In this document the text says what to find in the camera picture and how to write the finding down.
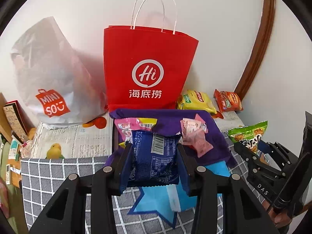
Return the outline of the right hand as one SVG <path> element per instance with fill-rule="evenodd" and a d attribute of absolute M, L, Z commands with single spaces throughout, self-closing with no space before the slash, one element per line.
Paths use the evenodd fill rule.
<path fill-rule="evenodd" d="M 280 229 L 281 227 L 285 227 L 292 222 L 292 219 L 287 215 L 286 211 L 276 214 L 274 210 L 271 209 L 268 215 L 278 229 Z"/>

